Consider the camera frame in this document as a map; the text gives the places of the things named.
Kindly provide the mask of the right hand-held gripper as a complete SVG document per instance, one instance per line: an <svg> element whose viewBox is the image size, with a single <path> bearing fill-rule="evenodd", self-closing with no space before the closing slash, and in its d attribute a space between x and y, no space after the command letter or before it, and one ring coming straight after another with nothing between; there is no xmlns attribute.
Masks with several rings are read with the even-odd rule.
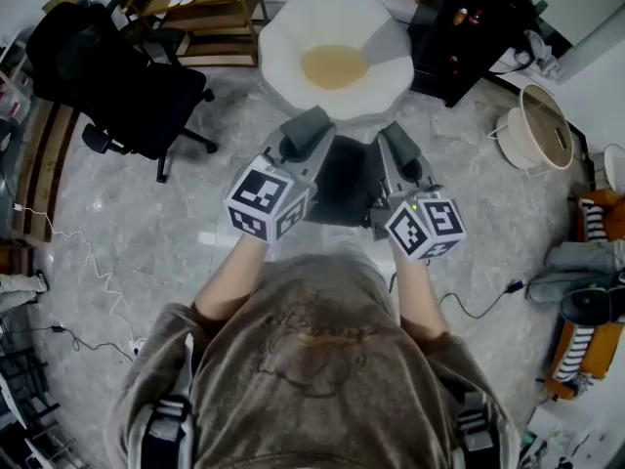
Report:
<svg viewBox="0 0 625 469"><path fill-rule="evenodd" d="M369 152L369 225L409 261L439 258L467 237L444 186L416 143L394 121Z"/></svg>

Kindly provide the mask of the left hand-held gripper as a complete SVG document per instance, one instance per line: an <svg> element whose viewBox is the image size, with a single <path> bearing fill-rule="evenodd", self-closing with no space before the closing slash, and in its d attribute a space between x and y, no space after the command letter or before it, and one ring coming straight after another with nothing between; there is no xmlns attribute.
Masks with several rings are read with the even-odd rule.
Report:
<svg viewBox="0 0 625 469"><path fill-rule="evenodd" d="M225 207L233 228L263 242L277 242L304 220L337 133L319 106L274 130L229 190ZM285 153L310 153L289 161Z"/></svg>

